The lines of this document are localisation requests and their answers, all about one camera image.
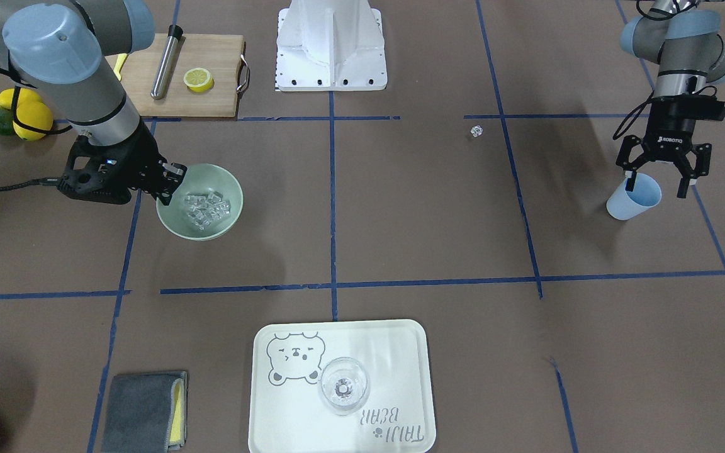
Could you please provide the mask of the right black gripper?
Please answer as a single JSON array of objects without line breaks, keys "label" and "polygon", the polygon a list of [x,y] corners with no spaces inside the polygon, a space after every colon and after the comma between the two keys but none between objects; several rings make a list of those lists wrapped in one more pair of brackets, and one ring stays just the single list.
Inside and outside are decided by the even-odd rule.
[{"label": "right black gripper", "polygon": [[132,192],[151,195],[169,206],[177,183],[187,172],[183,164],[162,157],[144,121],[124,141],[95,146],[79,135],[69,152],[58,190],[68,198],[92,203],[127,204]]}]

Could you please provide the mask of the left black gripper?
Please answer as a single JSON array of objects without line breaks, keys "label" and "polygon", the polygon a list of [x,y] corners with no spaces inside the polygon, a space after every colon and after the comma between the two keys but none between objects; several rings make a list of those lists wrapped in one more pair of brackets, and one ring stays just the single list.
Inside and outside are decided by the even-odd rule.
[{"label": "left black gripper", "polygon": [[[649,112],[643,137],[627,134],[646,107]],[[673,164],[681,175],[677,198],[687,198],[688,190],[698,178],[707,177],[711,167],[712,145],[693,142],[696,123],[724,119],[725,101],[716,95],[650,95],[626,115],[614,132],[615,140],[622,140],[615,164],[624,170],[624,190],[633,192],[637,172],[643,165],[665,162]]]}]

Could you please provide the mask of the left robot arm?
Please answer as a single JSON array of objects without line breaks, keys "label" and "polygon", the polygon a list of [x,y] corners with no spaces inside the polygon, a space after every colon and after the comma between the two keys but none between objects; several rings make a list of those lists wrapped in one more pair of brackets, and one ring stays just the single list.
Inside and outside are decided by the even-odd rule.
[{"label": "left robot arm", "polygon": [[722,121],[725,103],[707,90],[725,81],[721,17],[697,1],[656,1],[621,33],[625,52],[658,66],[653,91],[636,106],[613,137],[622,140],[616,164],[632,191],[648,162],[673,164],[681,175],[677,197],[710,172],[713,146],[694,143],[698,121]]}]

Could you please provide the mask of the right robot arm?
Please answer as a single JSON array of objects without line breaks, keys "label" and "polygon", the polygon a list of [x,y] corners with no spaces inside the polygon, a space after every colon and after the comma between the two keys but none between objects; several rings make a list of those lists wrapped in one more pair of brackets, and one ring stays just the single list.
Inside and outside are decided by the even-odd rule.
[{"label": "right robot arm", "polygon": [[77,132],[54,182],[72,199],[167,206],[186,167],[170,163],[107,61],[150,47],[144,1],[0,1],[0,74],[46,95]]}]

